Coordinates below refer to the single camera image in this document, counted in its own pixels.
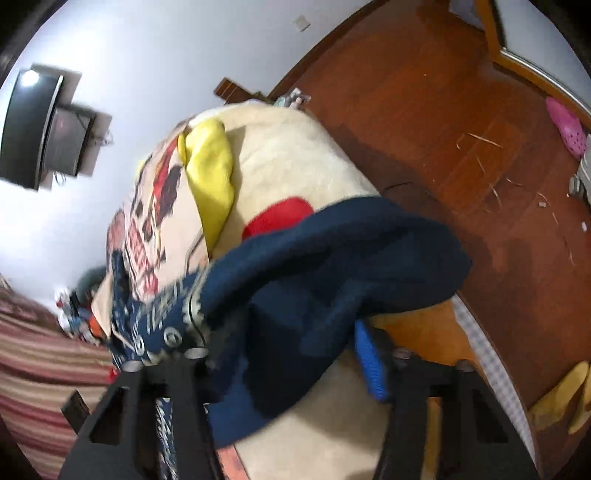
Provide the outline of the cluttered pile on green box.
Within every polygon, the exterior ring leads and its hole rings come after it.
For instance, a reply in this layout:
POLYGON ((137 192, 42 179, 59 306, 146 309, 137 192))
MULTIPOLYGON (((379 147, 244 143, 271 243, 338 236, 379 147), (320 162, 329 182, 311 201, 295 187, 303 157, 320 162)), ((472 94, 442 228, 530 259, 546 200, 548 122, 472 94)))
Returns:
POLYGON ((55 291, 57 323, 69 338, 95 346, 104 343, 104 334, 92 313, 91 304, 105 274, 104 267, 90 269, 82 275, 74 288, 59 287, 55 291))

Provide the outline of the printed bed cover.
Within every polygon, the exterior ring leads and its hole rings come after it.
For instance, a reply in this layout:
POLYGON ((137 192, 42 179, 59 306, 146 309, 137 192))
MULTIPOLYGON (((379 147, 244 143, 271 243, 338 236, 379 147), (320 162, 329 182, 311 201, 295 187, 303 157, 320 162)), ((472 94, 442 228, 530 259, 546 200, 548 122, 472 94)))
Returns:
MULTIPOLYGON (((142 163, 109 227, 109 266, 102 290, 110 299, 98 303, 97 314, 114 361, 128 361, 123 352, 132 345, 113 319, 114 251, 122 254, 129 298, 148 304, 169 285, 251 239, 242 240, 245 225, 290 197, 308 201, 315 214, 352 198, 383 196, 322 125, 303 112, 242 104, 179 124, 142 163), (209 118, 223 123, 235 160, 235 202, 212 254, 177 152, 179 134, 209 118)), ((253 478, 370 477, 386 411, 363 394, 345 349, 287 411, 242 439, 219 444, 235 445, 253 478)))

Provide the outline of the navy patterned garment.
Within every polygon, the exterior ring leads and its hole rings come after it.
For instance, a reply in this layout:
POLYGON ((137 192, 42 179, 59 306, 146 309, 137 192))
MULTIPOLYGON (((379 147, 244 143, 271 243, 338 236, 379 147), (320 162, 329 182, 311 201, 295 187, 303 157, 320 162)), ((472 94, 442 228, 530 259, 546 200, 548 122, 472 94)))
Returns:
POLYGON ((120 251, 111 256, 113 319, 145 366, 208 351, 216 445, 273 420, 308 393, 356 322, 431 307, 462 286, 471 260, 443 224, 383 197, 356 197, 290 229, 253 237, 148 303, 128 296, 120 251))

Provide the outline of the yellow slipper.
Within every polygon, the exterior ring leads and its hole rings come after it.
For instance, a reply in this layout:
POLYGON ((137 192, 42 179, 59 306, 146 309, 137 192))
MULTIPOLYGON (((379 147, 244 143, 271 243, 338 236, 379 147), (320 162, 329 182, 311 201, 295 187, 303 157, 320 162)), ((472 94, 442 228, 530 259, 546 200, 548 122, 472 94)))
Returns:
POLYGON ((568 433, 578 432, 590 418, 590 364, 581 361, 545 396, 530 409, 532 423, 537 431, 543 431, 564 417, 575 395, 582 396, 577 411, 569 425, 568 433))

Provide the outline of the striped red beige curtain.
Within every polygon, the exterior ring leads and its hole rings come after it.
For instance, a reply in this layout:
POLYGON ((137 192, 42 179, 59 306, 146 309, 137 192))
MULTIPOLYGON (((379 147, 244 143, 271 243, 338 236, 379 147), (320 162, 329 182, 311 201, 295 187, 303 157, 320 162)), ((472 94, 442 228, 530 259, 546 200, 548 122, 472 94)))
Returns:
POLYGON ((93 409, 110 383, 103 347, 70 339, 44 306, 1 282, 1 419, 44 479, 55 479, 76 434, 61 412, 78 392, 93 409))

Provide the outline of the red plush toy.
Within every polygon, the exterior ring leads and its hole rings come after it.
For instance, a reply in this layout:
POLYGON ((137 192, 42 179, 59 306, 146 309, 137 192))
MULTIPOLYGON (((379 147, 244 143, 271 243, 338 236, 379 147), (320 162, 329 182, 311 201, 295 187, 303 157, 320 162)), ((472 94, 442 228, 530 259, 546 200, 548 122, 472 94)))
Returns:
POLYGON ((261 211, 242 230, 242 240, 294 227, 314 213, 314 208, 301 197, 290 197, 261 211))

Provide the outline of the wall mounted black television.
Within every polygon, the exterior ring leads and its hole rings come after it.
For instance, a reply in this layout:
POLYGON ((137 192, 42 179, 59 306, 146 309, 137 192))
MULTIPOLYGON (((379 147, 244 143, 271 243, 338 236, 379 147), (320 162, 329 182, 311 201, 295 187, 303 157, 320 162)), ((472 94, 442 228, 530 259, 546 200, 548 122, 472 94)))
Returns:
POLYGON ((63 83, 62 75, 21 70, 8 104, 1 140, 1 178, 37 190, 45 139, 63 83))

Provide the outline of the pink clog shoe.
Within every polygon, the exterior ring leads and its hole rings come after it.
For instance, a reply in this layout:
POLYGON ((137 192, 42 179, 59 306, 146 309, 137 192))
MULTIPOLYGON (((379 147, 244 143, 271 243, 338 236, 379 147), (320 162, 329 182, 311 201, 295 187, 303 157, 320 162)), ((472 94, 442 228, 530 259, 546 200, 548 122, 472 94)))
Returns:
POLYGON ((558 100, 547 97, 546 109, 567 150, 577 160, 586 152, 586 134, 579 119, 558 100))

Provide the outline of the small dark wall screen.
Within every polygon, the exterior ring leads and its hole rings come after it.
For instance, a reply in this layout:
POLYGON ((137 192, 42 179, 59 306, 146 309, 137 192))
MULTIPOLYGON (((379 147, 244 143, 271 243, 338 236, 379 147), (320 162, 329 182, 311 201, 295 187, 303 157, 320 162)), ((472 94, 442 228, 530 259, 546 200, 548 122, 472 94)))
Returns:
POLYGON ((77 106, 58 106, 45 142, 43 166, 47 171, 76 177, 96 114, 77 106))

